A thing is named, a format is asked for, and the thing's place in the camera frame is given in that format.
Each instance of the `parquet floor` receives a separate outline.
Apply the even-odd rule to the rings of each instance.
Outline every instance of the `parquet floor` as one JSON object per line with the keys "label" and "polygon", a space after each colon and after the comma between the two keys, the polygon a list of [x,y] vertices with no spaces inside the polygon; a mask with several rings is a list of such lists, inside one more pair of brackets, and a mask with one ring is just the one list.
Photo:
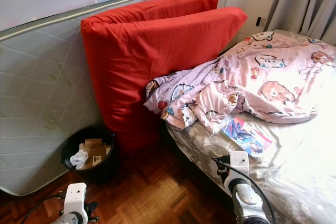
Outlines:
{"label": "parquet floor", "polygon": [[[102,185],[88,185],[87,202],[97,201],[94,216],[101,224],[220,223],[234,224],[234,216],[195,182],[166,147],[156,144],[125,158],[116,178]],[[41,190],[14,197],[1,192],[0,223],[20,223],[34,204],[48,195],[82,182],[68,172]],[[50,224],[63,209],[63,200],[49,199],[25,223]]]}

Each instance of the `cartoon print blanket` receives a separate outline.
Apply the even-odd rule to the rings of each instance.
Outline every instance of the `cartoon print blanket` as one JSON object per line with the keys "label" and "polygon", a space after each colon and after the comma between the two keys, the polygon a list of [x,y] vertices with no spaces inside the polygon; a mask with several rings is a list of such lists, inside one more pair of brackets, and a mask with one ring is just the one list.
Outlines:
{"label": "cartoon print blanket", "polygon": [[335,47],[317,39],[252,35],[213,61],[155,78],[144,104],[170,124],[199,120],[211,133],[231,112],[247,111],[273,123],[298,123],[317,115],[323,80],[333,71]]}

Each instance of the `black cable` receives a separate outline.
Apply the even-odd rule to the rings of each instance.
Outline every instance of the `black cable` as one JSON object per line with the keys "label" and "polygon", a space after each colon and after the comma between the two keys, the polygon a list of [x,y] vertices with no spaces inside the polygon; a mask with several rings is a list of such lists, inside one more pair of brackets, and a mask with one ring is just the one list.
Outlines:
{"label": "black cable", "polygon": [[35,207],[33,207],[33,209],[32,209],[29,213],[27,213],[27,215],[23,218],[23,220],[21,221],[21,224],[25,223],[25,221],[27,220],[27,218],[29,217],[29,215],[31,215],[32,212],[33,212],[39,205],[41,205],[45,200],[50,199],[50,198],[54,198],[54,197],[59,198],[60,196],[59,196],[59,194],[50,195],[50,196],[48,196],[47,198],[41,200],[39,203],[37,203],[37,204],[35,205]]}
{"label": "black cable", "polygon": [[216,158],[212,158],[213,161],[215,161],[216,163],[219,163],[220,165],[228,168],[228,169],[231,169],[233,171],[235,171],[236,173],[244,176],[245,178],[247,178],[249,181],[251,181],[251,183],[258,189],[258,191],[260,192],[260,194],[262,195],[262,197],[265,199],[266,201],[266,204],[269,208],[269,211],[271,212],[271,216],[272,216],[272,221],[273,221],[273,224],[276,224],[276,220],[275,220],[275,215],[274,215],[274,212],[273,212],[273,208],[270,204],[270,202],[268,201],[266,195],[264,194],[264,192],[262,191],[262,189],[257,185],[257,183],[255,183],[249,176],[245,175],[244,173],[242,173],[241,171],[237,170],[236,168],[233,168],[232,166],[228,165],[228,164],[224,164],[223,162],[221,161],[218,161]]}

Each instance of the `magazine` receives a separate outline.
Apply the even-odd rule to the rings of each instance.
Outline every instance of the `magazine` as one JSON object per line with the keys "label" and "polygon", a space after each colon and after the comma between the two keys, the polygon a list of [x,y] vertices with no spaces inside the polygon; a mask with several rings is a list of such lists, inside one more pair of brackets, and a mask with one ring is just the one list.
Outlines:
{"label": "magazine", "polygon": [[251,157],[261,157],[272,143],[240,118],[234,118],[220,132],[235,142]]}

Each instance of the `bed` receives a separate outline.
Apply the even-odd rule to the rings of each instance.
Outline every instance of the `bed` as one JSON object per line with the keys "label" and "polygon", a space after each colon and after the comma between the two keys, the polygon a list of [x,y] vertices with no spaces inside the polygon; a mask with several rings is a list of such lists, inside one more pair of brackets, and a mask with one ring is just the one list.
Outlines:
{"label": "bed", "polygon": [[[286,31],[275,32],[296,40],[307,39]],[[336,220],[336,169],[333,167],[336,157],[332,134],[336,108],[326,101],[327,97],[334,97],[335,85],[334,69],[317,101],[319,115],[310,121],[273,124],[246,112],[230,114],[225,119],[228,123],[238,116],[275,143],[263,159],[250,158],[250,176],[271,201],[277,223],[334,223]],[[171,147],[177,146],[178,152],[211,179],[208,186],[224,188],[211,158],[238,150],[235,144],[219,133],[211,135],[200,122],[183,130],[167,123],[161,133]],[[264,209],[271,219],[266,206]]]}

